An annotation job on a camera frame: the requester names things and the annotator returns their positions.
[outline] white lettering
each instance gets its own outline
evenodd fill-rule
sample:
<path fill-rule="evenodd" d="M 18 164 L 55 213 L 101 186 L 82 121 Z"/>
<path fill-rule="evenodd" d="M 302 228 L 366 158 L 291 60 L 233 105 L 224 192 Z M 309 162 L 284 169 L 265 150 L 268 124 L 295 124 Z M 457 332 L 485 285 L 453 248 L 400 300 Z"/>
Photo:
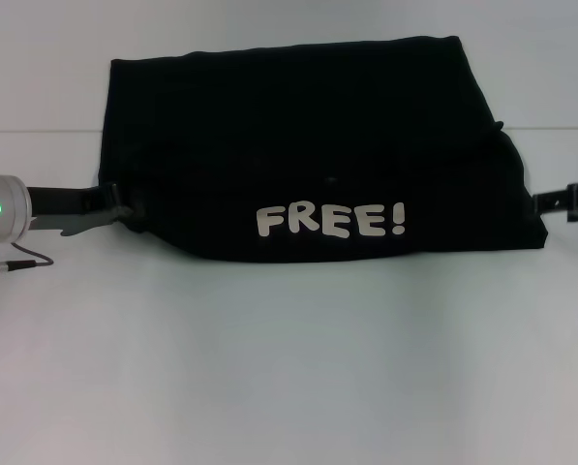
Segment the white lettering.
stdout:
<path fill-rule="evenodd" d="M 383 223 L 385 218 L 382 216 L 369 216 L 369 213 L 382 213 L 385 210 L 383 205 L 364 205 L 355 208 L 355 217 L 357 218 L 357 226 L 361 235 L 370 235 L 374 237 L 382 237 L 385 235 L 384 228 L 375 228 L 371 226 L 373 223 Z"/>
<path fill-rule="evenodd" d="M 292 233 L 299 233 L 299 223 L 303 223 L 310 231 L 320 228 L 319 223 L 311 218 L 315 205 L 311 201 L 296 201 L 289 205 L 289 228 Z"/>
<path fill-rule="evenodd" d="M 283 206 L 269 206 L 257 211 L 257 223 L 259 224 L 259 235 L 268 237 L 272 226 L 282 225 L 285 219 L 282 216 L 269 216 L 271 214 L 284 213 L 287 209 Z"/>
<path fill-rule="evenodd" d="M 342 228 L 336 228 L 338 223 L 350 223 L 350 218 L 344 215 L 336 215 L 336 213 L 350 213 L 350 208 L 341 205 L 324 205 L 321 208 L 323 220 L 323 234 L 335 235 L 343 239 L 349 238 L 349 231 Z"/>

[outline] cable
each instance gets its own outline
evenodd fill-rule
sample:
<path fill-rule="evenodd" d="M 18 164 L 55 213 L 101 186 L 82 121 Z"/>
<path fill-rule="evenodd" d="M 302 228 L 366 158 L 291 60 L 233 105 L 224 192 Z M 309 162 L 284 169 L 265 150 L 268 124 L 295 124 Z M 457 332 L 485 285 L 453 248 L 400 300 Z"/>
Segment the cable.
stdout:
<path fill-rule="evenodd" d="M 50 266 L 50 265 L 54 264 L 54 260 L 51 259 L 50 257 L 46 256 L 46 255 L 42 255 L 42 254 L 39 254 L 37 252 L 33 252 L 32 250 L 28 250 L 28 249 L 22 247 L 21 245 L 17 245 L 16 243 L 12 243 L 11 245 L 13 245 L 20 252 L 23 252 L 25 254 L 32 255 L 33 257 L 37 257 L 38 259 L 44 260 L 43 263 L 37 263 L 37 266 Z"/>

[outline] white background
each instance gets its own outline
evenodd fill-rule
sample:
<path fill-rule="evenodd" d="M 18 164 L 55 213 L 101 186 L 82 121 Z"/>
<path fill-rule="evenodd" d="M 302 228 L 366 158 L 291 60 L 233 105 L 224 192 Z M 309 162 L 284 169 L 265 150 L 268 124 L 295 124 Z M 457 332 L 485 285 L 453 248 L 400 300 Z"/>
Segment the white background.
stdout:
<path fill-rule="evenodd" d="M 420 34 L 461 37 L 534 192 L 578 181 L 578 0 L 0 0 L 0 173 L 95 182 L 112 58 Z M 578 225 L 547 223 L 294 265 L 31 232 L 57 265 L 0 278 L 0 465 L 578 465 Z"/>

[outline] metal cylinder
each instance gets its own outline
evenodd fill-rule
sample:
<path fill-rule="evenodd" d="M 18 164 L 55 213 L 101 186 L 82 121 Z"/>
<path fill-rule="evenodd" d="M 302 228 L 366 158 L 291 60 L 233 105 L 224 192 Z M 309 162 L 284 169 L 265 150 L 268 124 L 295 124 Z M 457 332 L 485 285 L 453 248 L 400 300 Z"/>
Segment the metal cylinder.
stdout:
<path fill-rule="evenodd" d="M 28 189 L 15 176 L 0 176 L 0 242 L 16 242 L 28 231 L 32 203 Z"/>

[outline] white wall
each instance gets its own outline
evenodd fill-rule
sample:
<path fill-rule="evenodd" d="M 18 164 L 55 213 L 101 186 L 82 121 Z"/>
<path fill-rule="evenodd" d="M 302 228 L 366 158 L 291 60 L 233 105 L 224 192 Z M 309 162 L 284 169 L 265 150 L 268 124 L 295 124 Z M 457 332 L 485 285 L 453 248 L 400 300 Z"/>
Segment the white wall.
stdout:
<path fill-rule="evenodd" d="M 498 119 L 578 127 L 578 0 L 480 3 L 0 0 L 0 172 L 90 185 L 109 60 L 198 49 L 459 35 Z M 578 180 L 578 130 L 509 134 L 535 192 Z M 578 225 L 547 223 L 265 266 L 31 232 L 57 265 L 0 278 L 0 464 L 577 465 Z"/>

